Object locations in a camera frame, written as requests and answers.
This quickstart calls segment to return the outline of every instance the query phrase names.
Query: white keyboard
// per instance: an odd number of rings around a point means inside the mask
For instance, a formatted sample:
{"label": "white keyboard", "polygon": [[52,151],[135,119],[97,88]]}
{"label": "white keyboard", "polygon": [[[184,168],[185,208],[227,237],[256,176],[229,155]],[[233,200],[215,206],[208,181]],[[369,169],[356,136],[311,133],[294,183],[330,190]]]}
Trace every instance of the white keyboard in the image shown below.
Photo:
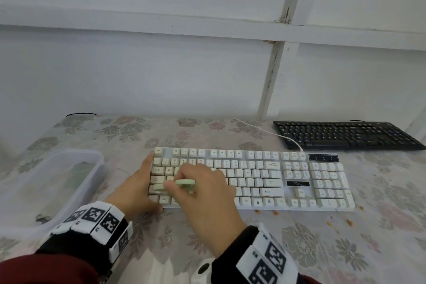
{"label": "white keyboard", "polygon": [[[336,154],[236,151],[199,148],[155,148],[151,184],[174,179],[184,163],[219,169],[237,187],[238,209],[354,211],[344,167]],[[169,195],[152,186],[149,197],[178,208]]]}

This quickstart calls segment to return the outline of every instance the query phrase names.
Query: hand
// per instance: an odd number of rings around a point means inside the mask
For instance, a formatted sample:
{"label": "hand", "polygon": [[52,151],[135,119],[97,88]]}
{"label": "hand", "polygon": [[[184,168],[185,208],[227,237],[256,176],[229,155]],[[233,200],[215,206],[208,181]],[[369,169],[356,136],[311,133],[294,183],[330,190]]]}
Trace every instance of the hand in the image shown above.
{"label": "hand", "polygon": [[194,194],[173,181],[164,188],[179,203],[189,224],[200,240],[218,258],[246,228],[234,203],[235,186],[225,182],[220,170],[212,171],[204,164],[183,164],[176,179],[194,179]]}
{"label": "hand", "polygon": [[119,208],[128,221],[135,219],[142,212],[161,213],[163,211],[163,207],[159,203],[148,198],[153,159],[154,154],[149,154],[142,162],[141,168],[129,176],[104,200]]}

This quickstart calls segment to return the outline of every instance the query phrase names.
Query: space bar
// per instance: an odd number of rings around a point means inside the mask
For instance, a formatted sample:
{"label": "space bar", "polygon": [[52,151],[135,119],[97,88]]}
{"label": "space bar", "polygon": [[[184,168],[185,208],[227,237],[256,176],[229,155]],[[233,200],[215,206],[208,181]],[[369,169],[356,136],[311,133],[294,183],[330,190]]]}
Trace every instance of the space bar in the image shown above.
{"label": "space bar", "polygon": [[345,140],[313,140],[314,146],[345,146],[349,147],[349,143]]}

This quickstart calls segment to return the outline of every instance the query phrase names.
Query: black keyboard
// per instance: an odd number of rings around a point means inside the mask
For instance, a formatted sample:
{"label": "black keyboard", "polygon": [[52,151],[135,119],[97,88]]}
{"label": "black keyboard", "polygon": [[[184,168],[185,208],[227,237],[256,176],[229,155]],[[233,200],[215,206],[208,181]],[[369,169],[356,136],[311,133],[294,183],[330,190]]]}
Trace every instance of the black keyboard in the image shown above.
{"label": "black keyboard", "polygon": [[[425,150],[421,142],[389,122],[296,122],[274,121],[282,136],[294,139],[303,149],[313,150]],[[297,145],[281,138],[288,149]]]}

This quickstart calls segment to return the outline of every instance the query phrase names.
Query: black cable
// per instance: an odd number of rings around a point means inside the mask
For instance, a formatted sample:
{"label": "black cable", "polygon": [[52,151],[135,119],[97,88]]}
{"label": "black cable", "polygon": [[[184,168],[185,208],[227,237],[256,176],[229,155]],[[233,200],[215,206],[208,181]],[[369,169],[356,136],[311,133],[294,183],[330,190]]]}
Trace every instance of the black cable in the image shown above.
{"label": "black cable", "polygon": [[66,115],[65,118],[67,118],[68,116],[72,116],[72,115],[86,115],[86,114],[90,114],[90,115],[96,115],[98,116],[98,114],[94,114],[93,112],[77,112],[76,114],[69,114]]}

